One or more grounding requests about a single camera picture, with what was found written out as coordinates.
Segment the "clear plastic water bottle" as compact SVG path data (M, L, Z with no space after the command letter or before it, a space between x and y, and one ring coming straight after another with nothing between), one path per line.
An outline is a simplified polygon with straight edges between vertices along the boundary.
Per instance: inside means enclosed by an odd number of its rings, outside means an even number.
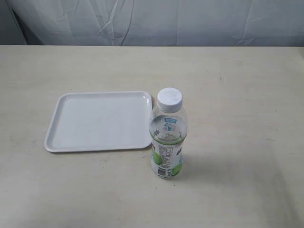
M152 170L165 179L175 177L182 168L182 145L188 133L183 95L178 89L168 87L158 92L149 133Z

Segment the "white rectangular plastic tray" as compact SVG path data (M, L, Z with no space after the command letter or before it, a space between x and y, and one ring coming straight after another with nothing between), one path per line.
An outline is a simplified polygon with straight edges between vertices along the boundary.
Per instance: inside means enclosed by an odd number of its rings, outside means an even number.
M133 150L152 140L144 91L69 93L56 104L44 147L52 153Z

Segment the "white backdrop curtain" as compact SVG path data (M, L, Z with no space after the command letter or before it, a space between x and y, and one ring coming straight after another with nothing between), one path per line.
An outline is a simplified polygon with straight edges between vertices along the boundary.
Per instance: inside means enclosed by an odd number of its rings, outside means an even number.
M3 0L3 45L302 46L301 0Z

